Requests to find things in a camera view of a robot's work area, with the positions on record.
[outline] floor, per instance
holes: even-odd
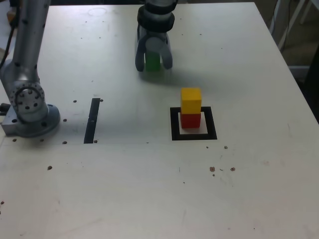
[[[254,1],[265,23],[267,26],[270,25],[276,0],[188,0],[188,3],[240,1]],[[298,0],[292,0],[291,15],[297,4]],[[285,49],[282,52],[287,65],[290,66],[310,65],[319,44],[319,10],[312,6],[305,23],[300,25],[299,22],[303,10],[288,35]]]

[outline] red cube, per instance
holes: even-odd
[[[200,114],[180,114],[182,128],[199,128]]]

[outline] yellow cube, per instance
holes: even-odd
[[[182,114],[200,114],[200,88],[182,88],[180,98]]]

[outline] black strip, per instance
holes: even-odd
[[[202,107],[201,111],[204,112],[207,133],[201,134],[180,134],[178,113],[180,113],[180,107],[170,108],[170,126],[171,126],[171,139],[175,140],[212,140],[217,139],[213,114],[210,107]]]
[[[98,120],[99,106],[100,98],[92,98],[89,119],[88,123],[86,124],[84,143],[93,143],[96,122]]]

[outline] stacked cubes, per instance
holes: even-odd
[[[181,127],[199,128],[201,111],[200,88],[182,88],[180,108]]]

